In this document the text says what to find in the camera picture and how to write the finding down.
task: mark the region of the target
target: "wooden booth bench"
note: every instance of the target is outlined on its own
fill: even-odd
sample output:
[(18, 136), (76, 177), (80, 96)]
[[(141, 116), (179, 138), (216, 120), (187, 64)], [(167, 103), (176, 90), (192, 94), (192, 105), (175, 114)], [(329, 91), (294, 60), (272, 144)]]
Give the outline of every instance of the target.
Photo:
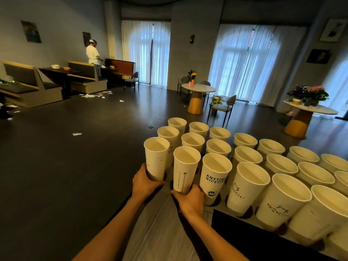
[(6, 74), (16, 81), (0, 86), (7, 102), (32, 108), (63, 100), (61, 87), (43, 82), (35, 67), (10, 61), (4, 61), (4, 67)]
[(68, 61), (68, 65), (72, 70), (80, 72), (79, 75), (69, 75), (72, 90), (88, 94), (107, 90), (107, 79), (98, 78), (94, 64)]

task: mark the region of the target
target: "person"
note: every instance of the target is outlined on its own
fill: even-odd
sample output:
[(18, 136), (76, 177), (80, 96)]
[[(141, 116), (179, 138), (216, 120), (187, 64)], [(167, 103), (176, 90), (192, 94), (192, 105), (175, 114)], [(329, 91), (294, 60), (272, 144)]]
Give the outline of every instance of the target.
[[(140, 205), (163, 181), (151, 181), (145, 164), (133, 178), (132, 196), (124, 208), (100, 231), (72, 261), (113, 261)], [(248, 261), (248, 259), (223, 239), (203, 218), (204, 194), (194, 184), (187, 195), (172, 190), (180, 211), (202, 239), (214, 261)]]
[(96, 49), (97, 46), (97, 41), (95, 41), (94, 39), (91, 39), (89, 41), (89, 46), (87, 46), (86, 48), (86, 55), (88, 56), (88, 63), (89, 64), (94, 64), (95, 69), (97, 71), (97, 75), (99, 78), (102, 77), (101, 71), (100, 71), (100, 62), (103, 60), (99, 57), (99, 53)]

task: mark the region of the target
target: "poster on wall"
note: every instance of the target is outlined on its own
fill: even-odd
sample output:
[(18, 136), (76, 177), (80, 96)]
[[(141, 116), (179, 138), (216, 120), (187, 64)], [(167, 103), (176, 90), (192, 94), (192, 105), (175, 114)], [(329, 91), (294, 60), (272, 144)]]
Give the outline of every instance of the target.
[(347, 24), (346, 19), (329, 19), (319, 41), (337, 42)]
[(82, 32), (82, 36), (84, 38), (85, 47), (88, 47), (89, 46), (89, 41), (92, 39), (92, 37), (90, 36), (90, 33)]
[(23, 31), (28, 42), (42, 43), (38, 27), (33, 22), (20, 21), (23, 27)]
[(330, 50), (327, 49), (312, 49), (310, 52), (307, 63), (314, 64), (327, 64), (331, 57)]

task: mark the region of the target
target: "dark floor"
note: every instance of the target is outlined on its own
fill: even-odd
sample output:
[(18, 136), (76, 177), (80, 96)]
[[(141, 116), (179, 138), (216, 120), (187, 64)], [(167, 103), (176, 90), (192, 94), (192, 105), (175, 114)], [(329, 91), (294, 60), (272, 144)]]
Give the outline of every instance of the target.
[[(112, 92), (105, 99), (77, 95), (19, 107), (12, 121), (0, 120), (2, 260), (72, 259), (130, 193), (133, 175), (145, 161), (143, 142), (157, 136), (170, 117), (206, 122), (208, 108), (202, 116), (188, 114), (188, 104), (175, 91), (141, 84), (136, 93)], [(227, 128), (288, 148), (299, 142), (281, 132), (283, 116), (237, 102)], [(223, 117), (212, 116), (208, 125), (221, 126)], [(299, 145), (348, 159), (347, 131), (345, 121), (314, 117)]]

